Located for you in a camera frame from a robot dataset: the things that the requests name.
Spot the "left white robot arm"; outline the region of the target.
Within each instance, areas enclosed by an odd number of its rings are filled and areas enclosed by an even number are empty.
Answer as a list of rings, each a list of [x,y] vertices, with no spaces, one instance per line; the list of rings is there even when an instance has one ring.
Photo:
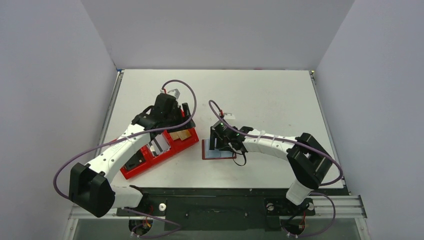
[[[122,207],[145,214],[149,201],[139,188],[111,183],[118,173],[129,179],[198,142],[189,106],[178,103],[179,95],[177,89],[161,92],[106,150],[85,165],[76,163],[69,199],[98,218]]]

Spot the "red leather card holder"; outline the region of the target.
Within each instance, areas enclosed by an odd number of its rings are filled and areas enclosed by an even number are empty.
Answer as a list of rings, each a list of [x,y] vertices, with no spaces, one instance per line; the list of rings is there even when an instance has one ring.
[[[203,160],[225,160],[225,159],[236,159],[236,155],[231,151],[226,150],[210,150],[209,139],[203,139],[201,142],[201,158]]]

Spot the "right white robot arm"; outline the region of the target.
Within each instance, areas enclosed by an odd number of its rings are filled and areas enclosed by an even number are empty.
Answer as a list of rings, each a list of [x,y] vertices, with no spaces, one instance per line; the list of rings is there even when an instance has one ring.
[[[243,126],[228,127],[218,121],[210,127],[210,150],[234,154],[261,153],[289,162],[295,175],[285,197],[283,209],[296,213],[313,190],[317,190],[333,165],[329,154],[309,133],[297,137],[272,135]]]

